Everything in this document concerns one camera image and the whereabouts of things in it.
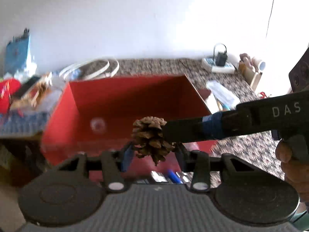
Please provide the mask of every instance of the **white plastic package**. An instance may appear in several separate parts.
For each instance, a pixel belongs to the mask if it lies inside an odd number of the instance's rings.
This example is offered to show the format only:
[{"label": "white plastic package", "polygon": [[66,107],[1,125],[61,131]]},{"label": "white plastic package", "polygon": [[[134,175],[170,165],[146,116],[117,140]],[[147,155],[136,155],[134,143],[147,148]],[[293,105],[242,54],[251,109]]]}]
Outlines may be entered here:
[{"label": "white plastic package", "polygon": [[226,105],[230,109],[235,108],[236,105],[240,103],[239,98],[236,97],[234,93],[226,89],[217,81],[208,81],[206,86],[222,104]]}]

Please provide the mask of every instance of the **finger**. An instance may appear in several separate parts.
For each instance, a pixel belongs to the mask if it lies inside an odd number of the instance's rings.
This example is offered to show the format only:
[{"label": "finger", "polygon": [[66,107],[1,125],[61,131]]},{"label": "finger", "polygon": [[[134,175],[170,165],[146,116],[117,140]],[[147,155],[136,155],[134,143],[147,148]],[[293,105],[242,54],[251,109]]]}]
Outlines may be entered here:
[{"label": "finger", "polygon": [[288,163],[281,162],[282,171],[287,178],[295,183],[309,181],[309,165],[291,160]]},{"label": "finger", "polygon": [[292,149],[287,143],[281,140],[277,145],[275,154],[278,160],[287,163],[292,157]]},{"label": "finger", "polygon": [[284,180],[294,187],[298,193],[309,193],[309,182],[295,183],[287,177],[285,177]]}]

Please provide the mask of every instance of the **blue tape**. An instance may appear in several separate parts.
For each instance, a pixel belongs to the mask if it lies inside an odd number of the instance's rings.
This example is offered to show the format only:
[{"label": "blue tape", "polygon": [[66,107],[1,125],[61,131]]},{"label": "blue tape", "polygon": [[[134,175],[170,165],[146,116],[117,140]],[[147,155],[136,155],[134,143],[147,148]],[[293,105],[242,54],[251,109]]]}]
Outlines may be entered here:
[{"label": "blue tape", "polygon": [[127,150],[125,150],[124,154],[123,154],[123,160],[122,160],[122,163],[121,163],[121,172],[125,173],[132,160],[133,160],[133,157],[134,157],[134,150],[132,149],[133,145],[131,144]]},{"label": "blue tape", "polygon": [[226,138],[222,130],[222,112],[217,112],[212,115],[203,117],[203,132],[205,137],[210,139],[223,139]]}]

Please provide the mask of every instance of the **black charger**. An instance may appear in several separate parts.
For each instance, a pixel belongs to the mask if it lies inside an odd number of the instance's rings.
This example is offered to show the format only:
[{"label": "black charger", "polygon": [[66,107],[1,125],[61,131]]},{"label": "black charger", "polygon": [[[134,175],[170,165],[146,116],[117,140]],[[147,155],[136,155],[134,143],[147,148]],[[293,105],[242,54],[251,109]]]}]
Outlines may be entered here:
[{"label": "black charger", "polygon": [[225,52],[218,52],[217,54],[217,58],[216,58],[216,66],[224,66],[225,65],[225,62],[227,61],[228,59],[228,54],[227,54],[227,47],[222,44],[222,43],[217,43],[215,46],[214,46],[214,52],[216,50],[216,47],[218,45],[223,45],[225,47]]}]

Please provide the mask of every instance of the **pine cone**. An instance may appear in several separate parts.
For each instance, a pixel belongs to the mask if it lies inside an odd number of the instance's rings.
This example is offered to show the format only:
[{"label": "pine cone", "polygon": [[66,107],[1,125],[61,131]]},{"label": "pine cone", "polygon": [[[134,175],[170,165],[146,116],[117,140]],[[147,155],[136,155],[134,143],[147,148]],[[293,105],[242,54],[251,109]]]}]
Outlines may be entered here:
[{"label": "pine cone", "polygon": [[133,123],[134,149],[138,151],[137,157],[144,158],[150,155],[155,165],[159,161],[165,161],[164,156],[174,151],[173,144],[169,144],[163,138],[162,126],[166,124],[163,118],[145,117]]}]

